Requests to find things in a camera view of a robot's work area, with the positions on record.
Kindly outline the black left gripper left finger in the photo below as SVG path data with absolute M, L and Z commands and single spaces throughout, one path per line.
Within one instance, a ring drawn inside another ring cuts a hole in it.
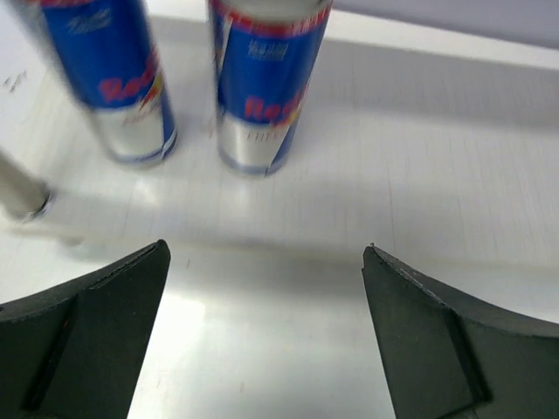
M 158 240 L 1 305 L 3 418 L 125 418 L 166 285 Z

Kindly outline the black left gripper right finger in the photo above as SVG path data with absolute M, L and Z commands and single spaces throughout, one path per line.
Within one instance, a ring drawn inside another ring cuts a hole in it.
M 362 277 L 398 418 L 556 418 L 558 325 L 478 299 L 375 245 Z

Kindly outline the blue silver energy drink can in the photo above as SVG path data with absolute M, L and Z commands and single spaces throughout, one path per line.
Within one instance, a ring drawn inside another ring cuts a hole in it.
M 246 175 L 286 161 L 328 23 L 329 1 L 210 1 L 217 150 Z

